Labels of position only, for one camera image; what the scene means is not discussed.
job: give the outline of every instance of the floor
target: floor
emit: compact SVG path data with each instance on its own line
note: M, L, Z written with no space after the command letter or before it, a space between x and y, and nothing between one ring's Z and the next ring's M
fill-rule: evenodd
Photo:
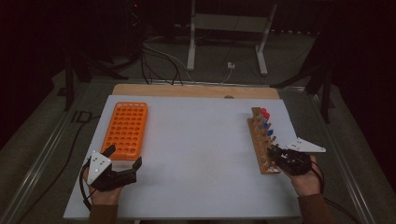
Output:
M116 80L92 69L94 78L91 83L76 81L76 101L69 112L64 112L65 99L57 96L64 87L64 72L53 78L54 91L42 102L35 113L26 120L17 133L0 151L0 211L1 220L11 218L10 223L86 223L86 220L67 220L63 218L71 189L78 175L78 167L84 159L97 125L94 120L79 131L80 124L71 122L76 111L90 111L100 115L106 96L118 83L158 83L167 84L177 74L168 60L152 56L156 51L173 58L177 64L179 77L175 84L206 85L248 85L268 87L296 75L309 52L315 38L310 35L270 34L264 49L264 57L269 75L263 77L258 72L254 45L260 37L247 34L222 35L221 33L202 33L197 38L195 69L186 72L189 38L180 32L172 39L152 36L145 41L147 65L144 65L146 80L143 78L141 63L120 71L128 80ZM227 68L227 63L235 64L235 69ZM302 91L307 79L293 83L285 90L279 90L280 97L293 120L297 135L319 142L332 150L330 159L323 161L327 176L326 193L328 198L343 205L362 223L396 223L396 197L386 178L382 175L370 148L360 132L358 125L348 112L339 91L332 86L332 108L330 124L312 121L316 116L316 96L306 96ZM46 151L43 170L32 170L37 155ZM68 156L71 160L64 167ZM22 181L32 175L26 194L21 195ZM56 176L59 179L43 194ZM330 208L339 223L353 223L343 213ZM150 223L301 223L299 218L269 220L157 220ZM120 223L134 223L133 220L120 220Z

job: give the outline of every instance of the wooden edge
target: wooden edge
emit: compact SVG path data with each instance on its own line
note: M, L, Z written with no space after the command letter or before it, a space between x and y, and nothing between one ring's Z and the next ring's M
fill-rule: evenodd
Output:
M113 95L137 96L186 96L207 98L236 99L279 99L276 89L268 87L229 87L229 86L176 86L176 85L146 85L118 84Z

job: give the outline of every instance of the wooden test tube rack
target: wooden test tube rack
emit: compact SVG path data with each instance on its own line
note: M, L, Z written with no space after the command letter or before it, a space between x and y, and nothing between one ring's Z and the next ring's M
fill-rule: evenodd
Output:
M280 170L277 168L274 160L267 155L267 150L272 146L276 137L268 136L268 130L271 123L268 123L261 112L261 108L252 107L251 111L253 117L247 119L247 124L250 129L251 139L253 140L254 149L256 151L257 161L259 163L260 172L262 175L279 174ZM267 122L267 127L263 128L263 124Z

